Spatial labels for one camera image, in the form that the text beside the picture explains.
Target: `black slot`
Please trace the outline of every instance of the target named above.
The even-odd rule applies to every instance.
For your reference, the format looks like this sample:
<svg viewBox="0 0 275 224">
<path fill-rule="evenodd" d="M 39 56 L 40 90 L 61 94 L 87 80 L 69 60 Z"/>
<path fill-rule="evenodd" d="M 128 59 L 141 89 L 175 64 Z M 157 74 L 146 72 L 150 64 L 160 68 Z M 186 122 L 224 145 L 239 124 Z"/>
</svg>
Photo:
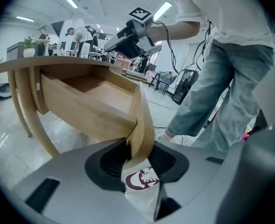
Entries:
<svg viewBox="0 0 275 224">
<path fill-rule="evenodd" d="M 39 187 L 29 196 L 26 204 L 35 211 L 41 213 L 45 208 L 47 202 L 57 189 L 59 181 L 54 179 L 45 179 Z"/>
<path fill-rule="evenodd" d="M 87 176 L 104 190 L 125 192 L 121 174 L 123 165 L 129 158 L 129 151 L 126 138 L 122 138 L 93 153 L 85 161 Z"/>
<path fill-rule="evenodd" d="M 215 158 L 215 157 L 208 157 L 206 158 L 207 161 L 216 163 L 216 164 L 222 164 L 223 163 L 223 159 L 219 159 L 219 158 Z"/>
<path fill-rule="evenodd" d="M 148 161 L 164 183 L 178 181 L 189 168 L 186 156 L 156 141 Z"/>
<path fill-rule="evenodd" d="M 162 181 L 160 181 L 159 189 L 160 191 L 154 214 L 155 221 L 158 221 L 161 218 L 166 217 L 181 208 L 181 205 L 177 203 L 173 198 L 167 197 Z"/>
</svg>

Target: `wall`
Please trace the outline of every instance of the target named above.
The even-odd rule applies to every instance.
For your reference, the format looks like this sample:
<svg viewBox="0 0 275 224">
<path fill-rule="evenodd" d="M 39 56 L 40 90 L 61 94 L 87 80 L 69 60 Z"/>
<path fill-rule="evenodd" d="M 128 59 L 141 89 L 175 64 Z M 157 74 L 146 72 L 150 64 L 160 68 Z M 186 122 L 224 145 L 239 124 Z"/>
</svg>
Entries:
<svg viewBox="0 0 275 224">
<path fill-rule="evenodd" d="M 176 56 L 176 69 L 180 71 L 187 51 L 188 42 L 186 40 L 172 41 L 171 46 Z M 173 71 L 170 49 L 167 42 L 163 42 L 155 65 L 157 66 L 156 71 Z"/>
<path fill-rule="evenodd" d="M 110 34 L 110 35 L 115 35 L 116 33 L 118 33 L 116 27 L 106 26 L 106 25 L 102 25 L 102 24 L 100 24 L 100 28 L 98 28 L 96 24 L 91 24 L 90 26 L 95 28 L 98 32 L 100 32 L 100 30 L 102 30 L 103 33 Z M 121 27 L 119 27 L 119 30 L 121 31 L 125 26 L 126 26 L 126 24 L 122 24 Z"/>
<path fill-rule="evenodd" d="M 51 44 L 58 43 L 58 37 L 50 26 L 46 27 L 46 33 L 50 36 Z M 6 61 L 7 48 L 32 35 L 35 36 L 35 39 L 39 38 L 40 32 L 37 27 L 11 23 L 0 24 L 0 59 L 3 62 Z M 0 75 L 0 83 L 3 82 L 8 82 L 6 72 Z"/>
<path fill-rule="evenodd" d="M 103 49 L 107 42 L 108 42 L 107 40 L 98 39 L 98 48 Z"/>
<path fill-rule="evenodd" d="M 176 56 L 176 69 L 178 71 L 181 71 L 187 65 L 190 65 L 192 63 L 192 59 L 198 44 L 204 40 L 204 34 L 205 31 L 201 31 L 197 36 L 193 38 L 171 42 L 174 54 Z M 203 63 L 202 60 L 203 59 L 201 58 L 197 60 L 197 63 L 200 67 Z M 162 49 L 159 53 L 155 65 L 157 66 L 156 71 L 173 71 L 171 64 L 170 49 L 167 45 L 167 42 L 163 43 Z M 190 69 L 194 70 L 195 67 L 196 65 L 190 67 Z"/>
</svg>

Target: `desk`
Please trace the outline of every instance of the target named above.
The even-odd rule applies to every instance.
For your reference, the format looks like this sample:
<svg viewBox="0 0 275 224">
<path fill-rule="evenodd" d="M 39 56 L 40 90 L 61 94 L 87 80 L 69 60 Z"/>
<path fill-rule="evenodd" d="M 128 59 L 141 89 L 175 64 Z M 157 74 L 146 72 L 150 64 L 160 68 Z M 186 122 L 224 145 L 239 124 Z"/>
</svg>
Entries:
<svg viewBox="0 0 275 224">
<path fill-rule="evenodd" d="M 73 52 L 74 50 L 65 50 L 65 56 L 70 56 L 70 54 L 71 54 L 71 52 Z"/>
<path fill-rule="evenodd" d="M 131 61 L 127 61 L 118 57 L 115 64 L 122 66 L 124 69 L 128 69 L 129 65 L 131 64 Z"/>
<path fill-rule="evenodd" d="M 89 56 L 96 57 L 97 60 L 100 59 L 101 54 L 97 52 L 89 52 Z"/>
<path fill-rule="evenodd" d="M 154 145 L 154 127 L 143 84 L 110 71 L 113 64 L 69 56 L 37 56 L 4 62 L 13 103 L 27 134 L 25 116 L 42 146 L 59 154 L 38 113 L 53 112 L 67 124 L 99 141 L 128 137 L 132 159 L 125 168 L 144 161 Z"/>
</svg>

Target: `person's arm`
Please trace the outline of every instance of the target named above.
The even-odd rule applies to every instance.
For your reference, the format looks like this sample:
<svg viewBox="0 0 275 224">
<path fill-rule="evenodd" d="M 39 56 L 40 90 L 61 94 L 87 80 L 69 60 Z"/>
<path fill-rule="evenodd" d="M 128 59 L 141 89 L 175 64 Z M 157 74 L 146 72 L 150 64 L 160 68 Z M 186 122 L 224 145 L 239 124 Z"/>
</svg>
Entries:
<svg viewBox="0 0 275 224">
<path fill-rule="evenodd" d="M 205 22 L 201 10 L 192 0 L 174 0 L 178 6 L 179 15 L 176 24 L 167 25 L 171 40 L 181 40 L 196 36 L 199 32 L 200 23 Z M 164 27 L 150 27 L 147 34 L 154 42 L 167 40 Z"/>
<path fill-rule="evenodd" d="M 176 24 L 167 25 L 169 38 L 171 40 L 181 40 L 196 36 L 199 32 L 200 23 L 196 21 L 179 21 Z M 153 42 L 167 40 L 167 33 L 164 27 L 149 27 L 147 35 Z"/>
<path fill-rule="evenodd" d="M 44 42 L 49 42 L 49 40 L 46 39 L 46 34 L 41 34 L 40 37 L 39 37 L 39 40 L 36 41 L 36 43 L 38 44 L 41 44 L 41 43 L 44 43 Z"/>
</svg>

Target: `wooden drawer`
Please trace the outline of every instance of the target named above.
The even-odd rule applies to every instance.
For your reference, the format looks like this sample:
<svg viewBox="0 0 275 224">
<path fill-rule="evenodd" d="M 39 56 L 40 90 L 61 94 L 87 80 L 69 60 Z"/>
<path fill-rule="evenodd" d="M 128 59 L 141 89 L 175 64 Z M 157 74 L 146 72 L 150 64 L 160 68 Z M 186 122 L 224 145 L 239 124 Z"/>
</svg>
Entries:
<svg viewBox="0 0 275 224">
<path fill-rule="evenodd" d="M 47 109 L 100 141 L 128 137 L 132 157 L 145 157 L 154 128 L 142 83 L 98 65 L 45 65 L 41 86 Z"/>
</svg>

